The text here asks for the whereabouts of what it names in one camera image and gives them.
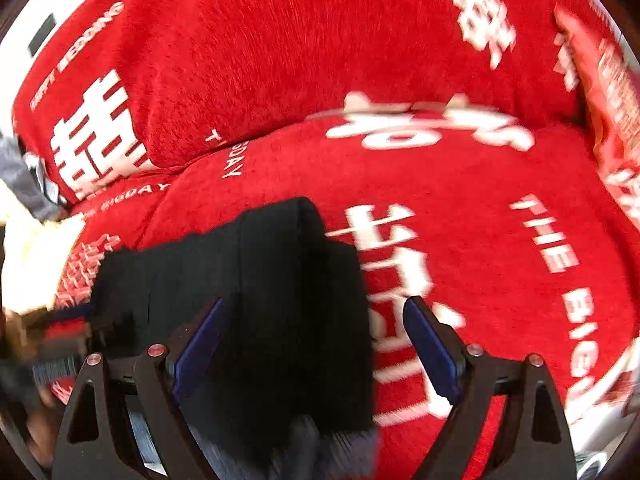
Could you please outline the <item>red packet with pattern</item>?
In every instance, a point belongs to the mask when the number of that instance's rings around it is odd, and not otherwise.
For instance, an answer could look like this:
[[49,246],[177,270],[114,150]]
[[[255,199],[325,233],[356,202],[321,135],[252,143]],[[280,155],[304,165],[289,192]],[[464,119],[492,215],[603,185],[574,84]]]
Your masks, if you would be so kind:
[[633,224],[639,223],[639,91],[620,49],[577,15],[557,6],[584,89],[598,174]]

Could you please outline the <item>grey crumpled cloth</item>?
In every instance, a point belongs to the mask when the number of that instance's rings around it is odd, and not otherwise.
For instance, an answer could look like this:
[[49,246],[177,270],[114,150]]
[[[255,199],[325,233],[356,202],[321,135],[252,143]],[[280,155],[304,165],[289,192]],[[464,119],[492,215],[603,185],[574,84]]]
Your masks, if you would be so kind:
[[16,136],[1,136],[1,180],[39,221],[66,217],[66,199],[47,176],[43,160],[24,152]]

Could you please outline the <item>black pants with grey waistband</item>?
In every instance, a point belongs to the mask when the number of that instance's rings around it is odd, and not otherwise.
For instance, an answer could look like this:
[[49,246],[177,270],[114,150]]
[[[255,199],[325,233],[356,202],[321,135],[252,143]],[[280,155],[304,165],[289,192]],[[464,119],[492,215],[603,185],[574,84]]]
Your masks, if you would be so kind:
[[361,479],[374,471],[372,354],[356,249],[305,197],[202,235],[103,259],[91,300],[108,356],[166,341],[221,300],[230,320],[182,414],[223,479]]

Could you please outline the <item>red quilt with white characters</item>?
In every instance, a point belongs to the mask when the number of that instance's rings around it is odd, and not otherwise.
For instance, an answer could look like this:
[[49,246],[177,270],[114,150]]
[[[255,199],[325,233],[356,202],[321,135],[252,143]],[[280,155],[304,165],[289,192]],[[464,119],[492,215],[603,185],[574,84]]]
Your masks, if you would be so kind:
[[450,411],[402,322],[412,296],[497,356],[541,354],[578,451],[616,431],[638,348],[639,232],[574,125],[484,110],[331,114],[139,174],[79,205],[88,222],[56,305],[92,303],[111,252],[296,197],[358,256],[378,433],[363,479],[411,477]]

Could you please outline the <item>red pillow with white characters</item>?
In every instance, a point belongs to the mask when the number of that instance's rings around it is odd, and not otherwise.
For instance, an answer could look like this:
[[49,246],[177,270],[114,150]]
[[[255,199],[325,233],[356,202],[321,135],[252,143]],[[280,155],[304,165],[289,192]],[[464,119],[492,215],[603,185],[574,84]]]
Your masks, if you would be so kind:
[[77,203],[141,170],[339,107],[456,94],[523,122],[574,120],[554,11],[616,41],[594,0],[82,0],[9,123]]

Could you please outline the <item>white bed sheet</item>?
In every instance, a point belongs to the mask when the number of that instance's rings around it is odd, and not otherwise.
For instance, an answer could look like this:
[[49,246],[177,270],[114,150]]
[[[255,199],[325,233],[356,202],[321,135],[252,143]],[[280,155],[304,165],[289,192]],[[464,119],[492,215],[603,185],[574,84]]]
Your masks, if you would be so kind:
[[2,307],[16,314],[53,308],[66,262],[86,222],[82,214],[39,221],[1,185]]

